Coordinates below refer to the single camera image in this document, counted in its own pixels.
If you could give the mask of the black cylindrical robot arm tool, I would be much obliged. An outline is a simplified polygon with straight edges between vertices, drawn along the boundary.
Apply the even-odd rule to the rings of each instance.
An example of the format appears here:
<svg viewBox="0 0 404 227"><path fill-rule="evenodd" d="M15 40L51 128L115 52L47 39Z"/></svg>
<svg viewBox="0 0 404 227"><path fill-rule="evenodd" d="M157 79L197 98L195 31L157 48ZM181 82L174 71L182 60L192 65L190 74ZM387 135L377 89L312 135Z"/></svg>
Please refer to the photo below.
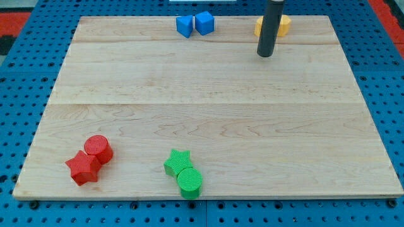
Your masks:
<svg viewBox="0 0 404 227"><path fill-rule="evenodd" d="M257 54L271 57L275 48L285 0L267 0L259 35Z"/></svg>

